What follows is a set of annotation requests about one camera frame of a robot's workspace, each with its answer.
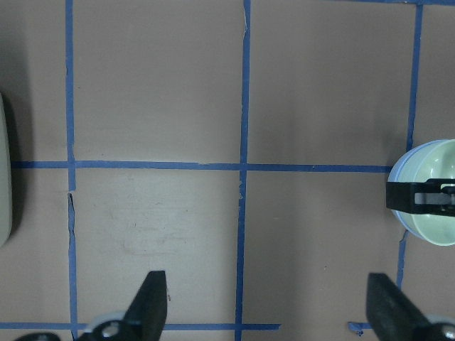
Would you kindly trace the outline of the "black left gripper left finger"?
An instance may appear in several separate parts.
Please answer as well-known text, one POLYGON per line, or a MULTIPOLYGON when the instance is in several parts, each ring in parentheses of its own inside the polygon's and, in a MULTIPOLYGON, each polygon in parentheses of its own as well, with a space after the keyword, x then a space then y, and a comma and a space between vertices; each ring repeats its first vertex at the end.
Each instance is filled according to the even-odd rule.
POLYGON ((124 314, 123 321, 138 340, 160 340, 167 317, 165 271, 150 271, 124 314))

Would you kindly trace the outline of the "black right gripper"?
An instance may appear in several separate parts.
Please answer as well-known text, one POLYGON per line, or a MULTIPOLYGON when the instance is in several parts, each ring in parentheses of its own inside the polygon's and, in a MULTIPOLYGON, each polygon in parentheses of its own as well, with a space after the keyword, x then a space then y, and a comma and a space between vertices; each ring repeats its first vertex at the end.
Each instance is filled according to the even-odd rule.
POLYGON ((454 179, 432 178, 423 183, 386 182, 386 208, 417 214, 454 214, 454 179))

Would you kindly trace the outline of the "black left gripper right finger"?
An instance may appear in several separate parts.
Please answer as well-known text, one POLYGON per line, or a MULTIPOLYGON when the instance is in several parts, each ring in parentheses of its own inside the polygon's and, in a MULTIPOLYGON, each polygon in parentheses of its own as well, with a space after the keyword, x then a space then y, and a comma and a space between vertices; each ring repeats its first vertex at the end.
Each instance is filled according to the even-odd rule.
POLYGON ((432 324, 384 273, 368 274, 367 320, 379 340, 426 340, 432 324))

